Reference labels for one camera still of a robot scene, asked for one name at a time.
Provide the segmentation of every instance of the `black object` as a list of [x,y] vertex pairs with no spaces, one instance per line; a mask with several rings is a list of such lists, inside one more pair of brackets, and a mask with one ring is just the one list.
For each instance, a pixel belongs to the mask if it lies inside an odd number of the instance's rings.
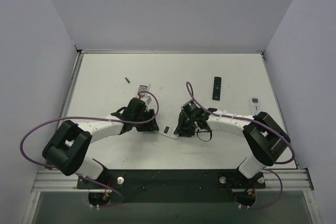
[[222,85],[222,78],[215,77],[214,78],[214,91],[212,92],[212,100],[219,101],[221,99],[221,85]]
[[[111,181],[111,187],[125,197],[125,202],[131,203],[233,202],[226,183],[232,189],[253,189],[255,184],[257,188],[266,188],[265,183],[244,179],[235,169],[107,170],[106,176]],[[124,178],[123,185],[117,183],[120,176]],[[219,182],[221,177],[226,178],[225,184]],[[83,179],[78,180],[77,188],[103,187]],[[111,202],[119,200],[120,198],[112,193]]]
[[[133,98],[127,107],[122,107],[111,115],[122,120],[141,122],[152,118],[154,110],[146,111],[145,102]],[[130,131],[133,127],[141,132],[159,130],[154,119],[145,124],[124,124],[120,134]],[[76,123],[71,120],[64,121],[43,149],[42,156],[63,174],[69,176],[75,173],[83,163],[91,139],[92,135],[79,128]],[[74,142],[69,146],[66,144],[66,140]]]
[[210,114],[203,109],[197,107],[193,100],[186,102],[181,107],[181,112],[178,117],[178,124],[174,131],[175,135],[183,137],[191,137],[195,135],[195,130],[199,127],[201,130],[211,131],[206,123]]
[[234,199],[243,206],[252,206],[256,202],[256,193],[236,193],[234,194]]
[[112,194],[113,193],[109,193],[109,196],[107,196],[106,194],[102,194],[102,193],[89,193],[88,199],[91,205],[96,206],[104,206],[106,205],[108,202],[110,202],[111,198],[112,198]]
[[[134,122],[147,121],[152,118],[154,114],[153,109],[146,111],[146,103],[138,98],[132,98],[127,107],[122,107],[116,112],[111,113],[112,116],[116,116],[121,120]],[[124,123],[120,135],[130,131],[133,127],[139,132],[159,131],[159,126],[156,123],[156,119],[154,119],[144,124]]]
[[[43,149],[42,157],[69,176],[83,163],[91,138],[91,134],[80,129],[76,123],[64,121]],[[66,140],[75,141],[70,147]]]
[[[254,119],[272,128],[290,143],[289,136],[268,113],[260,112],[254,116]],[[279,137],[256,123],[244,126],[243,134],[255,158],[266,166],[272,166],[287,148],[287,145]]]
[[[203,139],[201,139],[200,136],[198,135],[199,133],[210,133],[210,137],[209,137],[208,140],[203,140]],[[196,135],[197,135],[198,139],[201,140],[201,141],[203,141],[203,142],[210,142],[211,139],[212,139],[212,131],[199,131],[199,130],[198,130],[198,131],[196,131]]]

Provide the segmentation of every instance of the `white wall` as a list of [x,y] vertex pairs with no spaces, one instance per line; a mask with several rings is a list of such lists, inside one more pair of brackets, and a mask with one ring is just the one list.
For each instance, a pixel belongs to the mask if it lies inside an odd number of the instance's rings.
[[292,0],[51,0],[79,49],[265,49]]
[[336,1],[293,0],[266,65],[301,167],[309,167],[323,223],[335,223]]
[[[0,223],[20,223],[37,166],[19,142],[33,126],[60,115],[76,50],[50,0],[0,0]],[[28,139],[43,160],[55,125]]]

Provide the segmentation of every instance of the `glass panel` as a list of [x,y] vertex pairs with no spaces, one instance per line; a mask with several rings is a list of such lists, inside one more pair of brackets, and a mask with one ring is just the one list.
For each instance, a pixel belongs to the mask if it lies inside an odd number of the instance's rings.
[[[277,192],[260,191],[257,203],[272,201]],[[301,191],[284,192],[274,206],[238,209],[236,203],[125,203],[90,210],[87,193],[41,193],[34,224],[40,223],[312,223]]]

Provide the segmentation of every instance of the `screw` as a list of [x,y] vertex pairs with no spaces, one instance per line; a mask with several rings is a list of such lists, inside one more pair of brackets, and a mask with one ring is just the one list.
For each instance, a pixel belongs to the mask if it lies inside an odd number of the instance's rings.
[[221,184],[225,184],[225,183],[226,183],[226,177],[224,177],[224,176],[220,177],[220,178],[219,178],[219,182],[220,182]]
[[257,181],[258,181],[258,183],[263,184],[265,182],[265,179],[264,179],[264,177],[260,177],[260,178],[258,178]]
[[117,183],[118,183],[118,185],[124,184],[124,178],[123,177],[118,177],[117,178]]

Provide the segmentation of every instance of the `remote control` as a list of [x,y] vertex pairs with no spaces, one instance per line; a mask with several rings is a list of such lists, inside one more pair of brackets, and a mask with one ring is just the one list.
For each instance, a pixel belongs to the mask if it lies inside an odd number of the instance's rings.
[[[135,96],[139,97],[138,93],[141,92],[141,91],[149,91],[149,87],[150,87],[149,83],[141,82]],[[146,96],[147,96],[147,93],[140,93],[141,98],[146,97]]]
[[222,78],[221,77],[215,77],[214,79],[214,91],[212,93],[212,100],[219,101],[221,98],[221,84],[222,84]]
[[251,112],[253,115],[259,114],[261,111],[261,106],[260,106],[260,99],[257,97],[251,97],[250,98],[250,104],[251,104]]

